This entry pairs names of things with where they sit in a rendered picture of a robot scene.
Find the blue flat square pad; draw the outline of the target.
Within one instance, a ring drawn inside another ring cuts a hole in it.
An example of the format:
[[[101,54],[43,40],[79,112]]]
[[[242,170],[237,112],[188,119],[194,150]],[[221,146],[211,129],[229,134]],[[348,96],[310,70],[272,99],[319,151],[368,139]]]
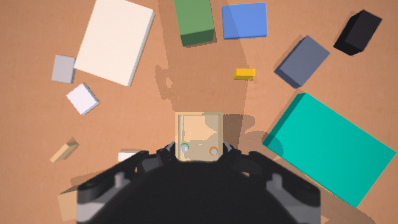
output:
[[[266,2],[222,6],[223,39],[266,37]]]

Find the teal flat rectangular box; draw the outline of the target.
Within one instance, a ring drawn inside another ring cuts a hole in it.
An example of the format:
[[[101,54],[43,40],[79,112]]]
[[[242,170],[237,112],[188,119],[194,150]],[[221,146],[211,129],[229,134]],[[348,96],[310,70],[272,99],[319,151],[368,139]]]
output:
[[[296,95],[263,145],[354,208],[397,153],[308,93]]]

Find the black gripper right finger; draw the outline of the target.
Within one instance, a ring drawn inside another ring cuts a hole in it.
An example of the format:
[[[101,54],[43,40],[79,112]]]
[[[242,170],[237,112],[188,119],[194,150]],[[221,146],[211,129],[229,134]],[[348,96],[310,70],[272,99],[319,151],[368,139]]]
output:
[[[257,151],[245,155],[223,141],[223,154],[213,162],[249,173],[299,224],[321,224],[320,189],[265,155]]]

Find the cream flat rectangular board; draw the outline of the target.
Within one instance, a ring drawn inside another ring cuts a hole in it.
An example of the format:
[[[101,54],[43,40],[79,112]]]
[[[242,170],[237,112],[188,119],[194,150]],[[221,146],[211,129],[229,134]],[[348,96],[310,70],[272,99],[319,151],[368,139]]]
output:
[[[126,0],[96,0],[74,68],[130,87],[153,17]]]

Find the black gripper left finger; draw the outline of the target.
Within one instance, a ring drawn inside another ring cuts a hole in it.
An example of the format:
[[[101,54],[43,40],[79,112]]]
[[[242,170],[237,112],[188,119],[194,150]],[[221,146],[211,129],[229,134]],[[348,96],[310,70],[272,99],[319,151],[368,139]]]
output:
[[[155,154],[142,150],[79,185],[76,224],[85,224],[117,192],[141,174],[181,161],[174,154],[175,141],[158,149]]]

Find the green rectangular box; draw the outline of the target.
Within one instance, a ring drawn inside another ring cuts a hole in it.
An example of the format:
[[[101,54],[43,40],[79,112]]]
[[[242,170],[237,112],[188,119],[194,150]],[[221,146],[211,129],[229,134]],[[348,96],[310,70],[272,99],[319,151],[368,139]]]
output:
[[[183,46],[213,41],[210,0],[174,0],[174,5]]]

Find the yellow block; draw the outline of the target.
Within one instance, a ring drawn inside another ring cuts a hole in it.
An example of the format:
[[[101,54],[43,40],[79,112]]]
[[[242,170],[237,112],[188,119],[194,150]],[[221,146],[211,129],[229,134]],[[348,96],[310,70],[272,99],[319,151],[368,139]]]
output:
[[[255,76],[255,69],[236,69],[233,72],[233,79],[248,79]]]

